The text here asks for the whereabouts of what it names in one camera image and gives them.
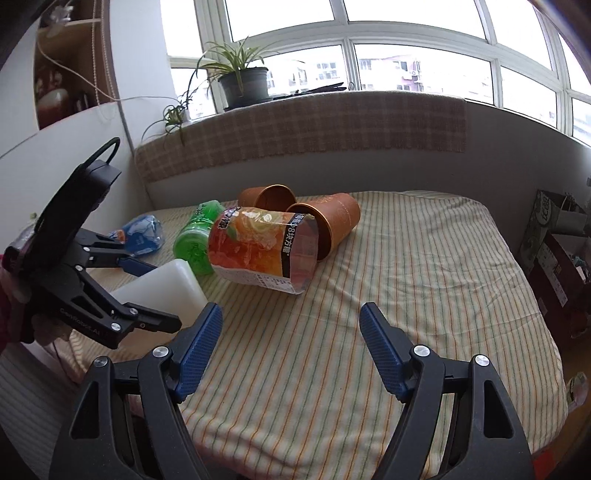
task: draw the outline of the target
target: blue gripper pad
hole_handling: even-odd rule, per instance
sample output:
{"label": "blue gripper pad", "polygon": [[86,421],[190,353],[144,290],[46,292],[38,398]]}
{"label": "blue gripper pad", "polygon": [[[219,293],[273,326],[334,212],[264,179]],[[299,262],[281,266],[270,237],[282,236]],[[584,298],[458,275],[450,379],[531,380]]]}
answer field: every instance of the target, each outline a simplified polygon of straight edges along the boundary
{"label": "blue gripper pad", "polygon": [[368,346],[369,353],[382,377],[384,387],[391,394],[395,395],[400,402],[406,402],[408,398],[408,387],[404,382],[402,360],[394,350],[391,342],[384,332],[384,325],[377,318],[368,305],[363,305],[359,312],[359,329]]}
{"label": "blue gripper pad", "polygon": [[187,395],[197,390],[221,333],[222,309],[215,305],[180,361],[178,384],[174,389],[178,403],[184,402]]}

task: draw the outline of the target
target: electric cord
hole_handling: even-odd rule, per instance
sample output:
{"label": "electric cord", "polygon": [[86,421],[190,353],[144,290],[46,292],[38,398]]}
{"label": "electric cord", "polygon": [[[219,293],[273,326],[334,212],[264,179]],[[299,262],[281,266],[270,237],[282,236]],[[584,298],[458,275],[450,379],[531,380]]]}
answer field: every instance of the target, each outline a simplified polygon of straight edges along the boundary
{"label": "electric cord", "polygon": [[111,95],[105,93],[103,90],[101,90],[100,88],[98,88],[94,83],[92,83],[90,80],[87,80],[84,76],[82,76],[80,73],[72,70],[69,67],[66,67],[65,65],[62,65],[61,63],[59,63],[57,60],[52,59],[49,55],[47,55],[43,49],[41,48],[41,46],[39,45],[39,41],[37,41],[37,48],[39,49],[39,53],[45,57],[47,60],[49,60],[51,63],[53,63],[54,65],[58,66],[61,69],[66,70],[67,72],[73,73],[74,75],[76,75],[77,77],[79,77],[80,79],[82,79],[84,82],[86,82],[88,85],[90,85],[92,88],[97,89],[102,95],[106,96],[109,100],[113,100],[114,102],[123,102],[125,100],[133,100],[135,98],[167,98],[169,100],[174,100],[177,103],[180,103],[178,101],[178,98],[173,98],[173,97],[169,97],[169,96],[161,96],[161,95],[136,95],[133,97],[126,97],[126,98],[113,98]]}
{"label": "electric cord", "polygon": [[[96,74],[96,48],[95,48],[95,20],[96,18],[96,0],[93,0],[92,2],[92,25],[91,25],[91,33],[90,33],[90,50],[92,51],[92,74],[93,74],[93,80],[95,81],[95,85],[97,85],[99,83],[98,81],[98,77]],[[95,87],[95,97],[96,97],[96,104],[100,105],[100,98],[99,98],[99,92]]]}

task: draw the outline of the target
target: metal screw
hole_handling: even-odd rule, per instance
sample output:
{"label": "metal screw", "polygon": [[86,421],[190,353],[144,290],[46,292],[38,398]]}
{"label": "metal screw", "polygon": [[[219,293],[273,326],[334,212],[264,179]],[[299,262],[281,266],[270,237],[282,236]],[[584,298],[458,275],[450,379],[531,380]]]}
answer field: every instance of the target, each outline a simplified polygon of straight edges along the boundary
{"label": "metal screw", "polygon": [[486,367],[491,361],[485,355],[477,355],[474,361],[481,367]]}
{"label": "metal screw", "polygon": [[429,350],[429,348],[424,345],[417,345],[413,351],[418,356],[429,356],[431,353],[431,350]]}
{"label": "metal screw", "polygon": [[94,364],[95,364],[95,367],[100,368],[100,367],[104,367],[108,361],[109,361],[109,359],[107,357],[98,356],[95,358]]}
{"label": "metal screw", "polygon": [[162,358],[168,355],[168,348],[165,346],[158,346],[154,350],[152,350],[152,355],[156,358]]}

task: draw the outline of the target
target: black clamp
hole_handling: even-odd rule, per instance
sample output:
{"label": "black clamp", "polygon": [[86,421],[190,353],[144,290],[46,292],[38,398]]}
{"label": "black clamp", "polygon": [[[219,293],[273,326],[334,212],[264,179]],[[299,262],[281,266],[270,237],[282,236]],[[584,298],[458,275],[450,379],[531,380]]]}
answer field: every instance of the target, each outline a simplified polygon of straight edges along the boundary
{"label": "black clamp", "polygon": [[[208,303],[193,326],[139,360],[96,358],[61,427],[50,480],[209,479],[177,404],[197,389],[221,331],[222,311]],[[147,452],[128,395],[141,395]]]}
{"label": "black clamp", "polygon": [[390,326],[375,303],[363,306],[359,327],[385,388],[404,403],[372,480],[421,478],[445,393],[455,395],[452,422],[439,473],[433,478],[535,478],[517,412],[485,355],[463,362],[413,345],[401,329]]}
{"label": "black clamp", "polygon": [[[113,151],[108,159],[100,160],[110,147]],[[181,328],[176,315],[133,303],[121,305],[86,271],[121,267],[141,276],[156,268],[132,257],[123,243],[82,228],[121,173],[110,165],[118,148],[119,138],[113,138],[78,165],[32,230],[5,251],[2,266],[31,287],[21,342],[34,341],[31,318],[39,313],[60,319],[112,349],[135,328],[167,333]]]}

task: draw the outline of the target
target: brown paper cup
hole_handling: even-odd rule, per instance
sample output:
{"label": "brown paper cup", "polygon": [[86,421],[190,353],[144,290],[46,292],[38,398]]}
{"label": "brown paper cup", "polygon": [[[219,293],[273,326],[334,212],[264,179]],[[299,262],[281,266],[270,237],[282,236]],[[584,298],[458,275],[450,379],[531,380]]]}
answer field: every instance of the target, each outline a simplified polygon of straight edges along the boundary
{"label": "brown paper cup", "polygon": [[309,213],[318,223],[318,261],[324,260],[361,218],[357,201],[347,193],[291,205],[288,212]]}
{"label": "brown paper cup", "polygon": [[238,196],[238,206],[286,212],[295,199],[294,193],[285,185],[269,185],[243,190]]}

